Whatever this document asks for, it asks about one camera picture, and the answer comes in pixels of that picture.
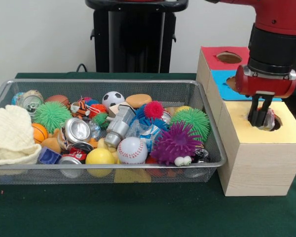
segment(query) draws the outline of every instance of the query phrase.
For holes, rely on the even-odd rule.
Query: yellow box top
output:
[[[225,105],[240,143],[296,143],[296,119],[284,102],[272,102],[270,106],[282,122],[281,127],[272,132],[251,126],[247,120],[250,101],[226,101]]]

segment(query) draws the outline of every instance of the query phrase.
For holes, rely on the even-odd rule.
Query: red box top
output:
[[[248,64],[247,47],[201,47],[210,70],[237,70]]]

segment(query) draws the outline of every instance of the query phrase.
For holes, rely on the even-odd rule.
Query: black cable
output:
[[[84,69],[84,71],[86,73],[88,72],[87,67],[83,63],[80,63],[79,66],[78,66],[78,68],[77,68],[77,70],[76,70],[77,73],[79,72],[79,70],[80,70],[81,67],[83,67],[83,69]]]

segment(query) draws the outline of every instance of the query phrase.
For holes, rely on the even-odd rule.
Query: white wall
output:
[[[190,0],[177,13],[171,72],[196,72],[201,45],[247,46],[253,8]],[[93,10],[84,0],[0,0],[0,84],[18,72],[95,70]]]

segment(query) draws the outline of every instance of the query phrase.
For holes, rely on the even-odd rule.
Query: green spiky ball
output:
[[[172,126],[174,123],[181,121],[193,125],[192,131],[196,131],[193,135],[201,135],[202,137],[198,138],[198,140],[203,143],[206,142],[211,130],[211,124],[206,113],[199,109],[181,110],[174,114],[170,125]]]
[[[107,129],[109,126],[110,122],[106,121],[108,117],[107,113],[99,113],[95,117],[93,117],[93,121],[100,126],[101,129]]]
[[[66,120],[72,118],[70,111],[60,102],[46,102],[38,107],[34,122],[43,125],[48,133],[53,134]]]

